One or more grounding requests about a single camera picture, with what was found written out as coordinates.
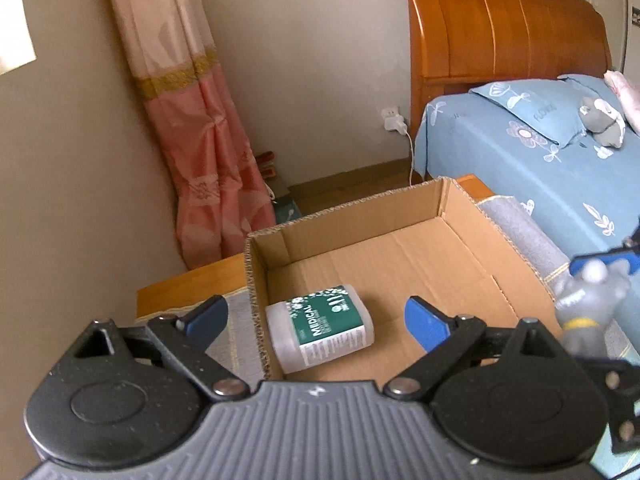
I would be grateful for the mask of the grey hippo figurine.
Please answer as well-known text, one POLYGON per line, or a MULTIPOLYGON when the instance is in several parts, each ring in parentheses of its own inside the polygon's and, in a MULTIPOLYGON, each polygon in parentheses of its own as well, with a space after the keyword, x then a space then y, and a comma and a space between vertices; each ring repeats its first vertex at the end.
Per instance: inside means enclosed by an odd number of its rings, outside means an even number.
POLYGON ((591 258, 559 286, 554 313, 562 328, 561 344, 569 354, 585 359, 608 356, 605 332, 630 289, 628 271, 626 260, 606 264, 591 258))

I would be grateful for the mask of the white medical bottle green label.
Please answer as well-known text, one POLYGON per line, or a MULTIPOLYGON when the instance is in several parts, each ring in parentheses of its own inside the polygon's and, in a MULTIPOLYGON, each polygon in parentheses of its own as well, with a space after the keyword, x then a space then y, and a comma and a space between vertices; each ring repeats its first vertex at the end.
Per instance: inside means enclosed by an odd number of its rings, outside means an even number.
POLYGON ((294 374, 372 346, 374 326, 356 290, 339 284, 266 307, 282 372, 294 374))

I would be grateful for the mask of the grey and teal blanket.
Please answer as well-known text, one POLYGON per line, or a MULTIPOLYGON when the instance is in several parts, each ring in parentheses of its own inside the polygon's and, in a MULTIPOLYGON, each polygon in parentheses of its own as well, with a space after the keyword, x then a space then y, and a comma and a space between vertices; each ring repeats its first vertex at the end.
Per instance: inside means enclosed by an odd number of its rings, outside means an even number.
MULTIPOLYGON (((561 266, 568 263, 567 256, 539 229, 515 198, 492 196, 481 200, 478 206, 495 221, 549 284, 558 280, 554 272, 564 273, 561 266)), ((229 305, 228 323, 221 335, 207 348, 207 354, 254 385, 262 378, 262 372, 259 370, 257 342, 250 319, 248 290, 237 287, 227 292, 224 299, 229 305)), ((607 474, 615 476, 638 465, 639 454, 614 455, 611 453, 610 439, 605 438, 594 462, 607 474)))

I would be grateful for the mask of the wooden bedside table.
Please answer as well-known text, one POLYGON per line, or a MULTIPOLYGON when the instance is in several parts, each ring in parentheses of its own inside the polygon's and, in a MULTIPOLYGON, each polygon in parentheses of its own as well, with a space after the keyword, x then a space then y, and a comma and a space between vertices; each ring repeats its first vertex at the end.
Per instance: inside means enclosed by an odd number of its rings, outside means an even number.
POLYGON ((139 290, 136 319, 237 287, 250 293, 258 322, 274 302, 341 283, 358 292, 375 326, 400 318, 410 295, 450 295, 455 284, 480 286, 497 301, 485 246, 466 246, 452 229, 468 214, 471 233, 487 231, 475 200, 458 180, 438 178, 254 232, 239 254, 139 290))

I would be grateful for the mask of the blue floral bed sheet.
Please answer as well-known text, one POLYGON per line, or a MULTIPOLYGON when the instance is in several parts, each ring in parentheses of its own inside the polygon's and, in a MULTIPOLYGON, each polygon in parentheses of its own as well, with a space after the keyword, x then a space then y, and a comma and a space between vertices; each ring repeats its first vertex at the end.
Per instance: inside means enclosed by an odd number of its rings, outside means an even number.
MULTIPOLYGON (((551 80, 623 111, 601 78, 567 74, 551 80)), ((424 107, 414 168, 422 177, 475 174, 496 194, 515 197, 569 256, 618 246, 639 225, 639 135, 630 124, 618 150, 600 145, 588 131, 559 148, 470 90, 445 94, 424 107)))

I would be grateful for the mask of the brown cardboard box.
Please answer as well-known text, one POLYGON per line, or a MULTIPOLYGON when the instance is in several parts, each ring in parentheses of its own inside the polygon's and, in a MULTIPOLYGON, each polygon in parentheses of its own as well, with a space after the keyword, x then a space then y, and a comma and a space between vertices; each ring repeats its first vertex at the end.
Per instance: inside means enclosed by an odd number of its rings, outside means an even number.
POLYGON ((370 312, 371 347, 295 373, 298 382, 373 380, 383 385, 423 356, 405 328, 420 296, 449 316, 495 327, 538 318, 553 335, 553 297, 539 273, 454 179, 401 188, 250 234, 245 271, 262 370, 288 378, 274 353, 270 304, 352 286, 370 312))

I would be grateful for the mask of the grey plush toy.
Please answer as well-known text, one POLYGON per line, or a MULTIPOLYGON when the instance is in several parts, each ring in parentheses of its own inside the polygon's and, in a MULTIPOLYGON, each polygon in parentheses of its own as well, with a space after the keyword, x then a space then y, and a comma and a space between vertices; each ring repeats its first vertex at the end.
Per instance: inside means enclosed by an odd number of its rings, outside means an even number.
POLYGON ((584 127, 600 145, 616 150, 623 146, 626 122, 609 102, 585 96, 580 103, 579 116, 584 127))

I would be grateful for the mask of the pink patterned curtain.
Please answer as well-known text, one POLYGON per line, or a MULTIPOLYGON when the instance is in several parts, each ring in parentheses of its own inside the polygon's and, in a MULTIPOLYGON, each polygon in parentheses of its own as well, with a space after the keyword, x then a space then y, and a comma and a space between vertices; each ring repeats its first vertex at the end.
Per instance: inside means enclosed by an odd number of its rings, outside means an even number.
POLYGON ((242 252, 276 223, 202 0, 111 0, 127 61, 177 193, 190 269, 242 252))

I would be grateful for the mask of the pink pillow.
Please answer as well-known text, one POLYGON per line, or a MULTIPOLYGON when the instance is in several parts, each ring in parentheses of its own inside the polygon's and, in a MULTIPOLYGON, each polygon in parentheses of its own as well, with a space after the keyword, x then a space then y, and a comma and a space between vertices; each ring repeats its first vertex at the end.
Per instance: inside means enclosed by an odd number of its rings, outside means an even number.
POLYGON ((622 104, 627 122, 634 132, 640 133, 640 96, 636 87, 618 70, 607 70, 604 73, 605 83, 618 97, 622 104))

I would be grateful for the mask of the blue floral pillow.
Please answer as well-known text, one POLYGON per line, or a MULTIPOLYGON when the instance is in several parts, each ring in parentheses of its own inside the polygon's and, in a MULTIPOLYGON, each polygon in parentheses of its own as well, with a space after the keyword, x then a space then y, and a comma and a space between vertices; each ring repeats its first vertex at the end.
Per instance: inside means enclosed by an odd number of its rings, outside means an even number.
POLYGON ((470 92, 501 106, 559 148, 587 132, 579 113, 587 93, 562 80, 494 81, 470 92))

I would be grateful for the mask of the wooden bed headboard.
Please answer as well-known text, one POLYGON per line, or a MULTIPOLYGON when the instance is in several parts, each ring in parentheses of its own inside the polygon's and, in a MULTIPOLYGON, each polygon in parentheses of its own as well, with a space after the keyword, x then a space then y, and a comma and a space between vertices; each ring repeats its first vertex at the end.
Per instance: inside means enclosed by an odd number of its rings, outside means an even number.
POLYGON ((602 16, 585 0, 408 0, 410 122, 432 99, 497 80, 602 76, 602 16))

